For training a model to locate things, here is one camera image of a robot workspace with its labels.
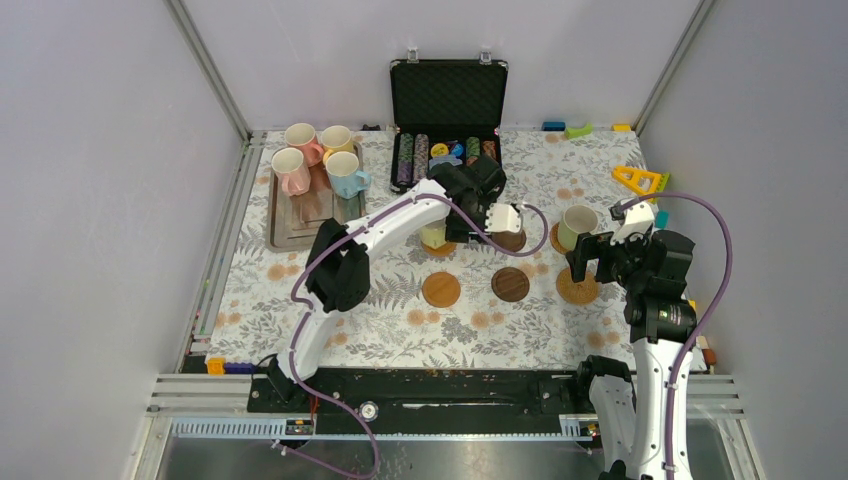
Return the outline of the pale yellow mug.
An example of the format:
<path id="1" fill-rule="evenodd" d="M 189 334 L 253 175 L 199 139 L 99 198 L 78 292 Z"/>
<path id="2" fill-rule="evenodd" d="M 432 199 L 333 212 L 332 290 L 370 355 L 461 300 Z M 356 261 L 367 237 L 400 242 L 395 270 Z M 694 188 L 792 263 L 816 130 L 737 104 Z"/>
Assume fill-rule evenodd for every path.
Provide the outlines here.
<path id="1" fill-rule="evenodd" d="M 419 238 L 422 245 L 436 250 L 448 243 L 446 240 L 446 224 L 444 221 L 436 221 L 425 225 L 419 230 Z"/>

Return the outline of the woven cork coaster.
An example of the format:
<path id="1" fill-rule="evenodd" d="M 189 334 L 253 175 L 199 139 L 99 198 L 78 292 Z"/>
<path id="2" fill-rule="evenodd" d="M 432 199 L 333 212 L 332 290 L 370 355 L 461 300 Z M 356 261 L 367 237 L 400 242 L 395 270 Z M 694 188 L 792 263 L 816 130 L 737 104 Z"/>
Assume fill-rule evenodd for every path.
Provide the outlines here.
<path id="1" fill-rule="evenodd" d="M 582 306 L 593 303 L 599 295 L 599 284 L 591 271 L 587 271 L 581 282 L 574 282 L 569 268 L 557 276 L 556 289 L 560 297 L 569 304 Z"/>

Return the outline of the dark walnut wooden coaster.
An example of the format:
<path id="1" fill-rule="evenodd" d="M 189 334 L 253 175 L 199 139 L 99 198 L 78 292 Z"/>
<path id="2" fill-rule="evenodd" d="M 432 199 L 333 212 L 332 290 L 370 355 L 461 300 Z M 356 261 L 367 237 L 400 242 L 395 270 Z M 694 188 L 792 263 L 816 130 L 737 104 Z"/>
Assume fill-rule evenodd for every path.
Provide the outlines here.
<path id="1" fill-rule="evenodd" d="M 527 242 L 527 235 L 524 230 L 519 232 L 496 232 L 491 235 L 491 240 L 495 243 L 500 251 L 510 253 L 522 253 Z"/>

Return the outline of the light green mug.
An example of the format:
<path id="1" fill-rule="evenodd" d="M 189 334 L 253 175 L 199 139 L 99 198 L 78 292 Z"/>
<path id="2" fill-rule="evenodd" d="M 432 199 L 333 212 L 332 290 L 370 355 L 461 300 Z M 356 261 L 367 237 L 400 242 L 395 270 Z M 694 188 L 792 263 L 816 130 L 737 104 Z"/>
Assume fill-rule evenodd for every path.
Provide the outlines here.
<path id="1" fill-rule="evenodd" d="M 596 212 L 585 205 L 567 208 L 559 221 L 557 241 L 566 250 L 573 250 L 580 234 L 592 233 L 598 227 Z"/>

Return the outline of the dark brown wooden coaster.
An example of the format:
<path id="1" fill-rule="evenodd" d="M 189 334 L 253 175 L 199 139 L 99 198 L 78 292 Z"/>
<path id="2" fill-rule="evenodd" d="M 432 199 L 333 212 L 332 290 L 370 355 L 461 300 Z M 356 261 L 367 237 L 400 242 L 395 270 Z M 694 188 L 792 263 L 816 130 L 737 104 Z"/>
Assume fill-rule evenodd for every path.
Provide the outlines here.
<path id="1" fill-rule="evenodd" d="M 515 267 L 505 267 L 494 273 L 491 288 L 496 297 L 505 302 L 518 302 L 529 293 L 530 281 L 527 275 Z"/>

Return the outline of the light blue mug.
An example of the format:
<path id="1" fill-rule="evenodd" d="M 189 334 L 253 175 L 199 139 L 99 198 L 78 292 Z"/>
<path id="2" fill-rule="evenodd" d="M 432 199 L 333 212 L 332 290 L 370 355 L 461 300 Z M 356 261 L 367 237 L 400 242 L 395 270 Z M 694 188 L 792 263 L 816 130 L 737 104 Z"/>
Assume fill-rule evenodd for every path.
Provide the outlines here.
<path id="1" fill-rule="evenodd" d="M 343 199 L 352 199 L 366 191 L 372 177 L 360 167 L 359 157 L 351 152 L 336 152 L 325 161 L 325 170 L 334 193 Z"/>

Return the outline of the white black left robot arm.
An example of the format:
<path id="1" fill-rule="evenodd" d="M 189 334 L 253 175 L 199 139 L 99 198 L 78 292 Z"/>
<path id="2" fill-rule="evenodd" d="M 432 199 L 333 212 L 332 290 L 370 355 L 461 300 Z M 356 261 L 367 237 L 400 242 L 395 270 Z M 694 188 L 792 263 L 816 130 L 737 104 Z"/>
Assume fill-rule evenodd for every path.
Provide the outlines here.
<path id="1" fill-rule="evenodd" d="M 519 232 L 517 208 L 498 201 L 505 184 L 502 166 L 487 155 L 469 164 L 440 163 L 381 209 L 345 224 L 325 221 L 291 293 L 304 315 L 267 369 L 272 398 L 288 411 L 307 404 L 311 387 L 306 379 L 317 371 L 335 318 L 365 299 L 371 264 L 387 249 L 415 233 L 424 246 L 437 250 L 487 241 L 497 232 Z"/>

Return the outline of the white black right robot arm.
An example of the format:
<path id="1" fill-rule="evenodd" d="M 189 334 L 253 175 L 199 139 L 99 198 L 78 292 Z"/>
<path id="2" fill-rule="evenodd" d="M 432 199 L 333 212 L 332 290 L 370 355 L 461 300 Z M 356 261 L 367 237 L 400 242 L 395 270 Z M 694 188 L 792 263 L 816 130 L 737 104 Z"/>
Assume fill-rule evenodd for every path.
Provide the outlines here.
<path id="1" fill-rule="evenodd" d="M 689 479 L 686 393 L 694 308 L 683 298 L 695 244 L 658 230 L 621 243 L 610 232 L 579 235 L 566 258 L 574 282 L 597 263 L 597 282 L 625 291 L 635 365 L 600 355 L 580 363 L 575 402 L 598 417 L 603 479 Z"/>

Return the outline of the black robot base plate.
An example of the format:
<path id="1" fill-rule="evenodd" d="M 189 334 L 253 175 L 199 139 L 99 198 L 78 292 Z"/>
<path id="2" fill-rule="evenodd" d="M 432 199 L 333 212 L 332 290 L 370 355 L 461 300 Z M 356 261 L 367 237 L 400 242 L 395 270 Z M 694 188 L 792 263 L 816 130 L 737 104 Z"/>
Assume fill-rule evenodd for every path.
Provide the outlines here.
<path id="1" fill-rule="evenodd" d="M 305 386 L 266 368 L 251 381 L 250 413 L 303 414 L 323 435 L 359 434 L 340 407 L 375 405 L 377 435 L 559 434 L 561 418 L 589 418 L 588 385 L 574 370 L 320 368 Z"/>

